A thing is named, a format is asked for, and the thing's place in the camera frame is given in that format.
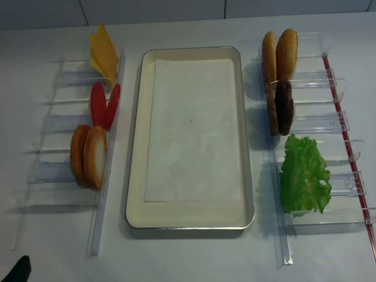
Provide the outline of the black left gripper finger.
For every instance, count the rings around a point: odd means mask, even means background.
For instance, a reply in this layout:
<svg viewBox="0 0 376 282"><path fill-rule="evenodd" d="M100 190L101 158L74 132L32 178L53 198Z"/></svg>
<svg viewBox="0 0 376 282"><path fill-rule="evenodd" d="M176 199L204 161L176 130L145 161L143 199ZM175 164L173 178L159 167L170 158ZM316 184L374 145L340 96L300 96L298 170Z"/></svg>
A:
<svg viewBox="0 0 376 282"><path fill-rule="evenodd" d="M29 256L22 256L13 266L11 271L2 279L2 282L27 282L32 267Z"/></svg>

